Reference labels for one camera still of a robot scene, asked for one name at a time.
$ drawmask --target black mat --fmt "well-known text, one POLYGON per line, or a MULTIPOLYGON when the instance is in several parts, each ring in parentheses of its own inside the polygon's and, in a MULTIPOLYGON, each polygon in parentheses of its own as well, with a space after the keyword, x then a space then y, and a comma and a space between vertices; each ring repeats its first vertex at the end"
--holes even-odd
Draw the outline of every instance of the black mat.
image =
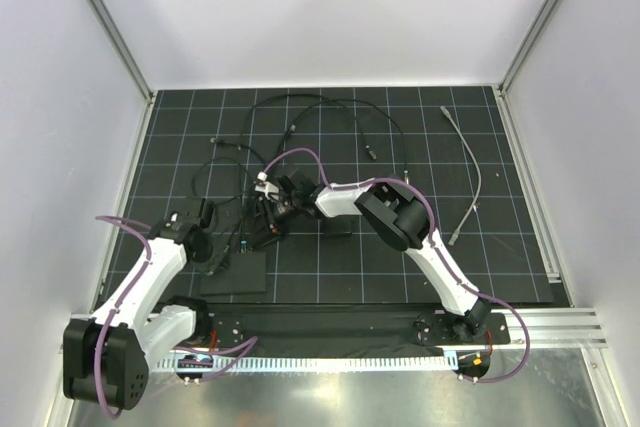
MULTIPOLYGON (((250 161, 249 169, 257 173, 256 159, 236 149, 214 147, 210 139, 236 138, 251 105, 286 92, 355 96, 387 110, 405 132, 411 183, 432 202, 446 240, 471 202, 477 182, 460 139, 439 109, 447 106, 483 175, 477 212, 469 217, 458 242, 450 248, 453 257, 482 291, 509 302, 553 301, 504 127, 488 87, 161 92, 126 215, 153 223, 179 209, 189 195, 191 176, 212 155, 250 161)), ((258 108, 246 141, 271 157, 285 125, 311 103, 291 98, 258 108)), ((305 146, 319 152, 329 179, 335 182, 365 180, 393 171, 401 174, 399 135, 370 107, 358 106, 355 111, 377 153, 376 162, 364 155, 353 122, 335 107, 312 111, 286 147, 305 146)), ((317 176, 310 158, 300 154, 291 161, 317 176)), ((236 194, 237 169, 230 163, 214 164, 200 179, 199 191, 216 200, 236 194)), ((235 203, 228 204, 221 212, 220 228, 228 227, 237 212, 235 203)), ((299 222, 287 239, 265 249, 266 293, 206 298, 218 303, 438 302, 435 291, 411 259, 381 242, 366 221, 356 219, 354 227, 350 238, 328 239, 319 234, 316 221, 299 222)), ((102 298, 115 290, 137 259, 140 247, 136 242, 119 238, 102 298)), ((197 296, 199 275, 187 266, 164 297, 197 296)))

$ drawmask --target white cable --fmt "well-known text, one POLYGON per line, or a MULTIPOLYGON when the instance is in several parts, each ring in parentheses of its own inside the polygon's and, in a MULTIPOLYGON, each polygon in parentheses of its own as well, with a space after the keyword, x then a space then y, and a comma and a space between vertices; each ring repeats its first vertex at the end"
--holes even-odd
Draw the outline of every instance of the white cable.
POLYGON ((473 155, 473 152, 471 152, 471 147, 469 147, 469 144, 467 144, 467 141, 464 139, 462 132, 460 132, 460 129, 458 128, 458 124, 456 124, 455 120, 453 120, 453 117, 451 117, 451 114, 449 113, 449 111, 444 105, 440 107, 440 110, 442 111, 444 116, 447 119, 449 119, 449 122, 451 122, 451 125, 458 133, 458 137, 460 137, 460 140, 462 140, 464 147, 467 149, 467 152, 469 152, 469 156, 471 157, 471 160, 473 160, 473 165, 476 166, 476 172, 478 173, 478 188, 476 189, 476 195, 473 196, 471 205, 467 209, 467 212, 464 214, 464 217, 462 217, 462 220, 458 224, 458 227, 456 227, 456 229, 453 231, 453 234, 451 235, 451 238, 449 239, 448 244, 453 245, 456 243, 456 240, 458 240, 458 236, 460 235, 460 230, 462 230, 462 226, 467 221, 469 214, 471 214, 471 211, 476 206, 476 202, 478 201, 478 197, 480 196, 480 187, 482 187, 482 175, 480 174, 480 166, 478 165, 478 161, 476 160, 475 155, 473 155))

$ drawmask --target white backdrop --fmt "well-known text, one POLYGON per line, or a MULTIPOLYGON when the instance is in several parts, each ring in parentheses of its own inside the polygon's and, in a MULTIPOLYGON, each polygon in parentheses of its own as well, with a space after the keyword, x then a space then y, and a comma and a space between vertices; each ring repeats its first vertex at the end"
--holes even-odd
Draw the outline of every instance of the white backdrop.
POLYGON ((640 425, 639 32, 640 0, 563 0, 510 93, 575 300, 596 308, 631 425, 640 425))
POLYGON ((0 52, 0 425, 42 426, 144 101, 85 0, 0 0, 0 52))
POLYGON ((543 0, 105 0, 154 88, 502 80, 543 0))

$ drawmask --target metallic floor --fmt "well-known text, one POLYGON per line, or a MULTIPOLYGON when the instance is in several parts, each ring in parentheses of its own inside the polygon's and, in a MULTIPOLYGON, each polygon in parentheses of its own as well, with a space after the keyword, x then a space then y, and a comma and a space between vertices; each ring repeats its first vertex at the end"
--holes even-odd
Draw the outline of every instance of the metallic floor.
MULTIPOLYGON (((490 376, 521 352, 495 352, 490 376)), ((164 376, 157 382, 172 382, 164 376)), ((533 350, 514 379, 471 385, 448 372, 236 375, 201 386, 150 385, 118 427, 604 426, 580 350, 533 350), (159 395, 154 390, 164 388, 159 395)), ((70 426, 110 426, 76 403, 70 426)))

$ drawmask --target white panel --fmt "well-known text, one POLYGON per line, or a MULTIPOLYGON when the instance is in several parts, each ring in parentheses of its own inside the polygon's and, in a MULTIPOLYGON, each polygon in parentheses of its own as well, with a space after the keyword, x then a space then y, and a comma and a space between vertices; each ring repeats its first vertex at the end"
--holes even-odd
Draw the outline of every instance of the white panel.
POLYGON ((0 0, 0 424, 40 426, 143 112, 85 0, 0 0))
POLYGON ((510 93, 575 296, 596 308, 635 396, 639 39, 640 0, 563 0, 510 93))
POLYGON ((543 0, 105 0, 154 88, 497 83, 543 0))

